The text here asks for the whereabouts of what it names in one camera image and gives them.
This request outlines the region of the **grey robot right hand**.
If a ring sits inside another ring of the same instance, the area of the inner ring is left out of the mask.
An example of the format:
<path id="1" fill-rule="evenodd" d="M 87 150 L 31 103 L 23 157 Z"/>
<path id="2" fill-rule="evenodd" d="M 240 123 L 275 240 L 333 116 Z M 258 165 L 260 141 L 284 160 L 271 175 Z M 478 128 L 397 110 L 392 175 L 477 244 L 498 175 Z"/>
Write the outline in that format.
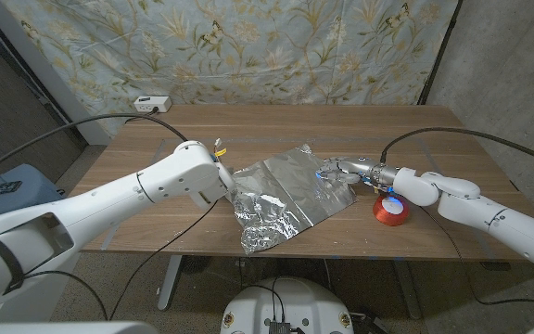
<path id="1" fill-rule="evenodd" d="M 384 164 L 364 157 L 334 157 L 325 159 L 316 170 L 319 179 L 339 181 L 346 184 L 363 182 L 371 186 Z"/>

